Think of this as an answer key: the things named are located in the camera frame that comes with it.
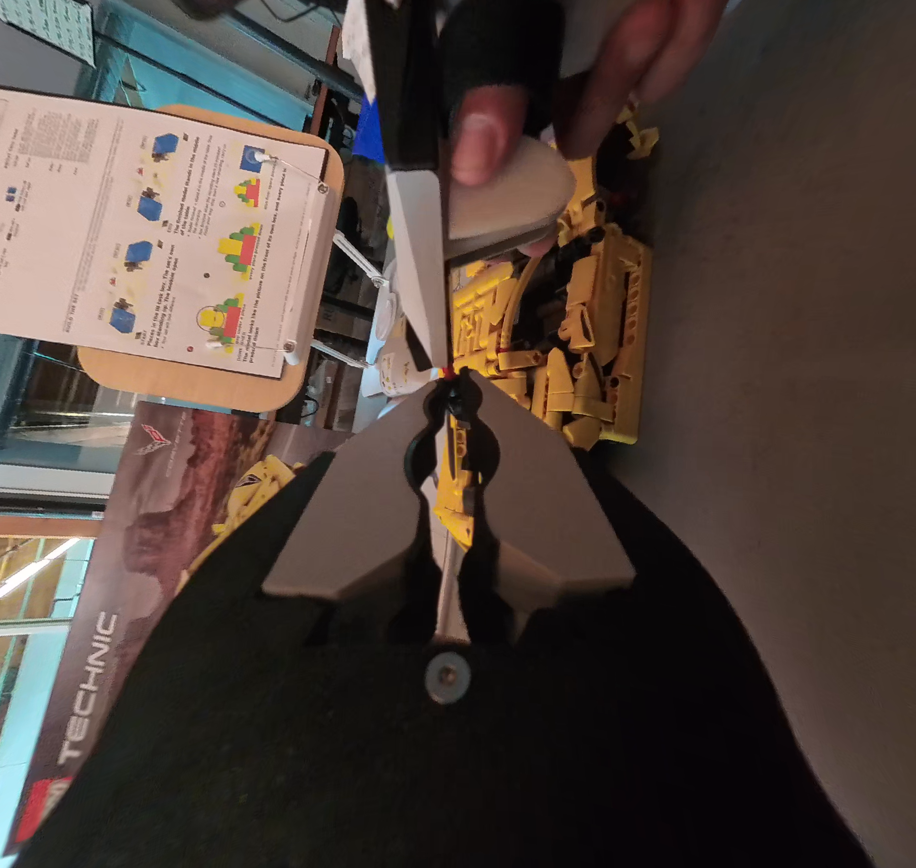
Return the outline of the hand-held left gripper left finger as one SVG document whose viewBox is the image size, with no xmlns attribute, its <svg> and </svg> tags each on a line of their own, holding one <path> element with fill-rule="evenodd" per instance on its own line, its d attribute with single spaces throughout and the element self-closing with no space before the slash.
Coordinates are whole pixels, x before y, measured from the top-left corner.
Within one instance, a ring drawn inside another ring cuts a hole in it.
<svg viewBox="0 0 916 868">
<path fill-rule="evenodd" d="M 423 385 L 336 451 L 263 582 L 273 597 L 339 607 L 383 599 L 395 642 L 437 630 L 442 574 L 422 488 L 438 467 L 444 380 Z"/>
</svg>

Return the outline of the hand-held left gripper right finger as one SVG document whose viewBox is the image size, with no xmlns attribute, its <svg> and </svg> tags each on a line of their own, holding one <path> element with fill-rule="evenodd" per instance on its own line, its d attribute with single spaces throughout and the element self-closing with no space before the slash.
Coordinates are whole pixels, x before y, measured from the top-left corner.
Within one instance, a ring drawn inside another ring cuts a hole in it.
<svg viewBox="0 0 916 868">
<path fill-rule="evenodd" d="M 473 498 L 457 582 L 469 640 L 510 643 L 539 610 L 628 588 L 635 568 L 564 437 L 478 372 L 457 382 Z"/>
</svg>

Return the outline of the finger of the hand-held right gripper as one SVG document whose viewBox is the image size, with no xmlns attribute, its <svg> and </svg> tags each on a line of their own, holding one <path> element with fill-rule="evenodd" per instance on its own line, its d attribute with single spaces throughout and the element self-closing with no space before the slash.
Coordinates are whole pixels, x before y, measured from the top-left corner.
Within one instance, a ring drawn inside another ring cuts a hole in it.
<svg viewBox="0 0 916 868">
<path fill-rule="evenodd" d="M 397 293 L 431 365 L 451 364 L 440 180 L 435 171 L 385 169 Z"/>
</svg>

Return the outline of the yellow brick car model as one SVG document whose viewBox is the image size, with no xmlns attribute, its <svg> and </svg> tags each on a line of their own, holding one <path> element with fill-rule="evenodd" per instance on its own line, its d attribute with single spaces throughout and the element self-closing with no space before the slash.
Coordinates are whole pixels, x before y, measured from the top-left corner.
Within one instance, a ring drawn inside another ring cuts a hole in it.
<svg viewBox="0 0 916 868">
<path fill-rule="evenodd" d="M 652 253 L 627 234 L 657 127 L 631 96 L 597 155 L 569 162 L 572 198 L 558 239 L 531 259 L 452 272 L 454 369 L 481 373 L 578 450 L 637 441 Z"/>
</svg>

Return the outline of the grey desk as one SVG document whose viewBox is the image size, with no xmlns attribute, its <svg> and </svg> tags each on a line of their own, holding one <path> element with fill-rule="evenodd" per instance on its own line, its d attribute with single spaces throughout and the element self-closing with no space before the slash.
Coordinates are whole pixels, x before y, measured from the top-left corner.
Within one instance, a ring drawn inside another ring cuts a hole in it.
<svg viewBox="0 0 916 868">
<path fill-rule="evenodd" d="M 834 803 L 914 848 L 914 0 L 744 0 L 661 130 L 640 439 Z"/>
</svg>

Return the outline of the blue plastic bin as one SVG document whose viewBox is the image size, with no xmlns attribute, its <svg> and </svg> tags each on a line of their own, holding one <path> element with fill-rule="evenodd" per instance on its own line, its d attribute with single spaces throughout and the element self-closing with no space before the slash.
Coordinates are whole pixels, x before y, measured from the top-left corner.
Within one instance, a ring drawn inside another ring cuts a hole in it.
<svg viewBox="0 0 916 868">
<path fill-rule="evenodd" d="M 377 164 L 386 164 L 377 101 L 367 96 L 362 99 L 352 153 Z"/>
</svg>

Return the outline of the open instruction booklet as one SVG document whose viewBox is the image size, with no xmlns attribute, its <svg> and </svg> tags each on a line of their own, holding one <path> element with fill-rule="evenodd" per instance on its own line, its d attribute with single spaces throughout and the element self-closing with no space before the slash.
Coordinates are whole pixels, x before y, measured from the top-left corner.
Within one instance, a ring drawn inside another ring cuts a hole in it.
<svg viewBox="0 0 916 868">
<path fill-rule="evenodd" d="M 356 419 L 366 425 L 375 422 L 439 377 L 440 369 L 429 364 L 412 334 L 390 336 L 362 374 Z"/>
</svg>

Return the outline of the car set box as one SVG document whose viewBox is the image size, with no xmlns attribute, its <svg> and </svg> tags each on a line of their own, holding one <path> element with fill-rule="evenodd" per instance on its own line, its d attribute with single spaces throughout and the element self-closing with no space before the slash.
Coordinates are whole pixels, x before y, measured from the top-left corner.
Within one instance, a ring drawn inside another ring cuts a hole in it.
<svg viewBox="0 0 916 868">
<path fill-rule="evenodd" d="M 15 857 L 94 746 L 143 645 L 201 563 L 349 432 L 143 402 L 94 542 L 3 854 Z"/>
</svg>

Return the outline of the printed instruction sheet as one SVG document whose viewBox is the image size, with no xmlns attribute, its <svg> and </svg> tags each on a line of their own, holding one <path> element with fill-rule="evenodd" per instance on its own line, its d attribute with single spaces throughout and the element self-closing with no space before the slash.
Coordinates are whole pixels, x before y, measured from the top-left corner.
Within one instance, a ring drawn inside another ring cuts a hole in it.
<svg viewBox="0 0 916 868">
<path fill-rule="evenodd" d="M 269 131 L 3 88 L 2 334 L 281 381 L 308 350 L 342 163 Z"/>
</svg>

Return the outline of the white printed wall notice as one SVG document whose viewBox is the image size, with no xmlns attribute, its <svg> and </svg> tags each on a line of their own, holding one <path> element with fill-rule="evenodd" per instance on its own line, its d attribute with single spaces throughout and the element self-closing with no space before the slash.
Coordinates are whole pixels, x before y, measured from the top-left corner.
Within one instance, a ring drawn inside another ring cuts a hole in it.
<svg viewBox="0 0 916 868">
<path fill-rule="evenodd" d="M 94 10 L 84 0 L 1 0 L 1 22 L 94 68 Z"/>
</svg>

